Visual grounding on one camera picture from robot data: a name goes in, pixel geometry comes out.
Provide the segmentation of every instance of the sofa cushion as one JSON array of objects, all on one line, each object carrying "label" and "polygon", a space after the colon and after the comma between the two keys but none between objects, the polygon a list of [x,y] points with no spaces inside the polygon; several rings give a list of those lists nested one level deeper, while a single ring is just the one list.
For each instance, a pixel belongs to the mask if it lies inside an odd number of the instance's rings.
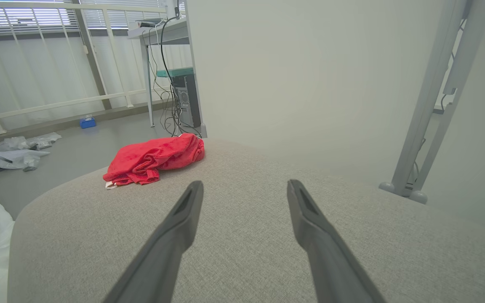
[{"label": "sofa cushion", "polygon": [[203,161],[162,171],[152,184],[106,190],[101,169],[35,199],[12,234],[8,301],[102,301],[194,180],[203,181],[204,200],[173,302],[316,301],[291,226],[290,178],[302,181],[389,302],[485,301],[485,228],[239,144],[205,139],[205,150]]}]

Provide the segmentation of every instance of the blue box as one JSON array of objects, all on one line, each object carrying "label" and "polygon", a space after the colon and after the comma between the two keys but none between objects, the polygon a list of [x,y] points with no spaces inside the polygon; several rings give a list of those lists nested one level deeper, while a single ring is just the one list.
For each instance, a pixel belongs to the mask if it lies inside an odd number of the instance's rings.
[{"label": "blue box", "polygon": [[87,117],[80,119],[80,127],[81,128],[88,128],[96,126],[95,118],[94,117]]}]

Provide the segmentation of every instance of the white wall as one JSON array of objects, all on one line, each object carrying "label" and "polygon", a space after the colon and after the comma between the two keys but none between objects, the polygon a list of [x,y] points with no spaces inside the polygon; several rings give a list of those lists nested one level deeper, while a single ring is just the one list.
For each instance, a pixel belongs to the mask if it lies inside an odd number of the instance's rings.
[{"label": "white wall", "polygon": [[373,186],[391,180],[442,1],[187,6],[210,138]]},{"label": "white wall", "polygon": [[[442,5],[189,2],[208,136],[376,187],[391,180]],[[485,38],[423,190],[485,225]]]},{"label": "white wall", "polygon": [[[86,54],[83,51],[81,38],[70,38],[69,40],[77,61],[77,68],[73,63],[70,48],[65,38],[46,39],[48,50],[54,57],[56,66],[52,63],[52,59],[40,39],[19,40],[25,59],[21,56],[14,40],[0,41],[0,57],[5,70],[11,77],[11,84],[15,89],[21,109],[99,95]],[[115,37],[115,41],[117,57],[121,67],[121,79],[125,90],[142,90],[144,88],[144,77],[139,40]],[[93,44],[95,45],[100,70],[104,77],[106,93],[124,92],[108,37],[93,37]],[[167,45],[165,50],[170,69],[192,66],[190,46]],[[158,46],[152,47],[152,55],[160,63],[158,69],[164,69]],[[27,69],[27,63],[31,66],[32,76]],[[11,93],[3,77],[4,74],[0,68],[0,113],[19,109],[12,101]],[[158,79],[157,82],[162,86],[169,86],[169,81],[165,79]],[[154,100],[160,99],[156,94],[153,94],[153,98]],[[146,102],[147,99],[147,94],[131,96],[133,104]],[[110,103],[113,108],[127,105],[124,97],[112,98]],[[3,128],[14,129],[64,117],[85,115],[91,112],[102,111],[103,109],[101,101],[93,101],[5,117],[0,119],[0,122]]]},{"label": "white wall", "polygon": [[423,190],[428,205],[485,225],[485,34]]}]

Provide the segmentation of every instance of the red towel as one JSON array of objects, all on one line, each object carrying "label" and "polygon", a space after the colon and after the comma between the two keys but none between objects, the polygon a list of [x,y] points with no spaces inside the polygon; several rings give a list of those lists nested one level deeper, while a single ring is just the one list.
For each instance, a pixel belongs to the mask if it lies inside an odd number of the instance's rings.
[{"label": "red towel", "polygon": [[121,148],[102,177],[114,186],[148,184],[158,181],[159,170],[185,167],[204,155],[203,140],[194,134],[149,140]]}]

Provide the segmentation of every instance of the window blinds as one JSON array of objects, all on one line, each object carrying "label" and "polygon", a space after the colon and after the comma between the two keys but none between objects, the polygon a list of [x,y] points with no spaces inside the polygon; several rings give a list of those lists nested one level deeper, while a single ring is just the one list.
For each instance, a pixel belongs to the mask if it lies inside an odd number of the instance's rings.
[{"label": "window blinds", "polygon": [[[33,0],[32,2],[69,3],[71,0]],[[65,25],[67,31],[77,31],[74,10],[64,8],[0,8],[0,36],[17,34],[60,32]]]},{"label": "window blinds", "polygon": [[[124,5],[147,8],[163,8],[165,0],[81,0],[82,4],[106,4],[106,5]],[[140,12],[140,11],[112,11],[108,10],[109,20],[112,29],[127,29],[128,23],[141,19],[165,18],[165,13],[158,12]],[[89,29],[105,29],[106,22],[101,10],[83,10],[83,15],[87,21]]]}]

